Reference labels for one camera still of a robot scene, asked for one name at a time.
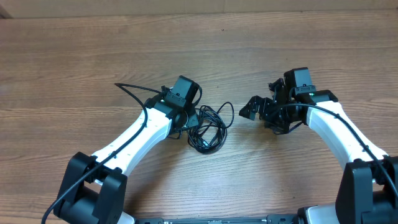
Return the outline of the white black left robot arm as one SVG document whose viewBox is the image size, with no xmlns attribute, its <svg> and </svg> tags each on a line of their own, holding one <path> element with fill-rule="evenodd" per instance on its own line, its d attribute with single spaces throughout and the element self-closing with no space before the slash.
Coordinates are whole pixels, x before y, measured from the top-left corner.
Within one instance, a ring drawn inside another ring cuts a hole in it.
<svg viewBox="0 0 398 224">
<path fill-rule="evenodd" d="M 174 86 L 162 86 L 140 102 L 139 117 L 113 142 L 69 160 L 57 199 L 42 222 L 53 213 L 68 223 L 136 223 L 124 211 L 127 178 L 157 143 L 198 125 L 195 107 L 201 96 L 198 83 L 180 76 Z"/>
</svg>

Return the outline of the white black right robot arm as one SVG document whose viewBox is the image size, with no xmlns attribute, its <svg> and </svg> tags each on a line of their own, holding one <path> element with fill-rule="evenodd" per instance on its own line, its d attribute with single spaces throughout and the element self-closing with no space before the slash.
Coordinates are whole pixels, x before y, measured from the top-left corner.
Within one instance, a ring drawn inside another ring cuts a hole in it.
<svg viewBox="0 0 398 224">
<path fill-rule="evenodd" d="M 343 176 L 336 200 L 268 215 L 267 223 L 397 223 L 397 158 L 374 145 L 348 118 L 330 90 L 317 90 L 307 67 L 294 68 L 269 84 L 272 98 L 253 96 L 239 115 L 258 116 L 274 134 L 304 124 L 337 158 Z"/>
</svg>

